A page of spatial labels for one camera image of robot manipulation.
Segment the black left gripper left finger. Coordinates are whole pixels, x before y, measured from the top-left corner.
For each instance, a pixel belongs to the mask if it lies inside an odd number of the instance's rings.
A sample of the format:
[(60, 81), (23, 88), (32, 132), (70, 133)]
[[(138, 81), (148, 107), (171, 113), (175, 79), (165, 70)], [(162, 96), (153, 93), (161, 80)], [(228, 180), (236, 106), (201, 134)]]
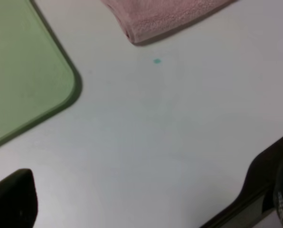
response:
[(37, 215), (32, 170), (19, 169), (0, 181), (0, 228), (32, 228)]

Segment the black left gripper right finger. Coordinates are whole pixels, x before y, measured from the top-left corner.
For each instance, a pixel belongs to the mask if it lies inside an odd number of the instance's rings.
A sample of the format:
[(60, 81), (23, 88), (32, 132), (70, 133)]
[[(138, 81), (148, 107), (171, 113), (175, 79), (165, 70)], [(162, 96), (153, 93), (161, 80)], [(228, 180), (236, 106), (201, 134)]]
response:
[(275, 184), (281, 162), (283, 162), (283, 137), (256, 156), (248, 168), (244, 184), (237, 198), (202, 227), (222, 227), (260, 196), (267, 193)]

